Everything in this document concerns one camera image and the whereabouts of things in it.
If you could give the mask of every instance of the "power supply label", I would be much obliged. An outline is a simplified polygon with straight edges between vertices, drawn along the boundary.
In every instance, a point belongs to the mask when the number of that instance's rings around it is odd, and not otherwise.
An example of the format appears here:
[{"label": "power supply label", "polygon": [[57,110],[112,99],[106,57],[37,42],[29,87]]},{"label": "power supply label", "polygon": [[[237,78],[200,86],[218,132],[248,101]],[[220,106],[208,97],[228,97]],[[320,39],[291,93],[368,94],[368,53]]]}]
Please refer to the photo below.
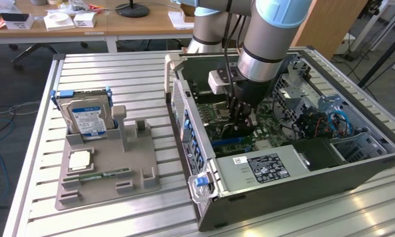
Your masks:
[{"label": "power supply label", "polygon": [[265,183],[289,177],[288,171],[276,153],[266,156],[248,158],[248,165],[258,183]]},{"label": "power supply label", "polygon": [[85,136],[98,136],[106,131],[104,120],[98,117],[100,107],[72,109],[78,131]]}]

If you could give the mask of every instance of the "lamp base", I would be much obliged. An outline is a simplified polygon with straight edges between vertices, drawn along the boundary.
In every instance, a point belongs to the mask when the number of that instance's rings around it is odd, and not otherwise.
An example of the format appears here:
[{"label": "lamp base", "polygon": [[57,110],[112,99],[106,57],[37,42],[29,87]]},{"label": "lamp base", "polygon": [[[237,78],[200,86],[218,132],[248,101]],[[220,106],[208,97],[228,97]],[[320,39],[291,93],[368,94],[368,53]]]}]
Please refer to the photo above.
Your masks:
[{"label": "lamp base", "polygon": [[116,12],[118,13],[118,15],[125,17],[138,18],[138,17],[148,16],[149,14],[149,8],[136,3],[133,4],[133,8],[130,8],[128,3],[116,6],[116,8],[120,8],[120,7],[124,7],[124,8],[116,10]]}]

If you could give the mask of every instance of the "slotted aluminum surface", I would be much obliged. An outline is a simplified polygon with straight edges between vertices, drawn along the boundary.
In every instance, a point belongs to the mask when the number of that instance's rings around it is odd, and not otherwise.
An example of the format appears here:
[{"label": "slotted aluminum surface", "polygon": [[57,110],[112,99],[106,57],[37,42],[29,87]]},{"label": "slotted aluminum surface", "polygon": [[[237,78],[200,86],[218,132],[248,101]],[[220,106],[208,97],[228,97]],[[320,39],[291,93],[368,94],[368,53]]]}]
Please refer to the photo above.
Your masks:
[{"label": "slotted aluminum surface", "polygon": [[[365,97],[316,52],[307,50],[381,121],[395,118]],[[197,220],[178,161],[162,94],[164,55],[134,52],[66,55],[54,60],[29,143],[3,236],[395,236],[395,167],[351,192],[229,225],[197,231]],[[313,75],[323,93],[327,83]],[[113,102],[125,105],[125,124],[145,118],[152,128],[161,189],[150,194],[64,211],[53,207],[65,123],[49,103],[49,90],[110,86]]]}]

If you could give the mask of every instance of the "3d printed holder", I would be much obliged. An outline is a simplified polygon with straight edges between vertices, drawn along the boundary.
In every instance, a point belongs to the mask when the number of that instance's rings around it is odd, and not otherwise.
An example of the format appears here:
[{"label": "3d printed holder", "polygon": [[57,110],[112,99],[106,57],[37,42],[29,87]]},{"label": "3d printed holder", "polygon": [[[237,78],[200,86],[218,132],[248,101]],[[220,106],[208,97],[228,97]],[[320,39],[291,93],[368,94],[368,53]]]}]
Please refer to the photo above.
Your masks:
[{"label": "3d printed holder", "polygon": [[[117,128],[106,137],[84,141],[66,134],[54,207],[64,210],[158,190],[150,127],[145,120],[124,125],[125,107],[112,107]],[[89,163],[70,168],[77,152],[88,152]]]}]

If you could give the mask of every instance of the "wooden cabinet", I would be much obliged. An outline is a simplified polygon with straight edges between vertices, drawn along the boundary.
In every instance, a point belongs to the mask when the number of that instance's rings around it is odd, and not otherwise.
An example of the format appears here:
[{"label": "wooden cabinet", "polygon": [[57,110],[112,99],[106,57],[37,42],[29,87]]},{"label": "wooden cabinet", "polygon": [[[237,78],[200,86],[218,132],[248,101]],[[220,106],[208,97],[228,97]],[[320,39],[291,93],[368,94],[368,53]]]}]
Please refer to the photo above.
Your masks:
[{"label": "wooden cabinet", "polygon": [[367,0],[312,0],[292,46],[311,45],[329,59]]}]

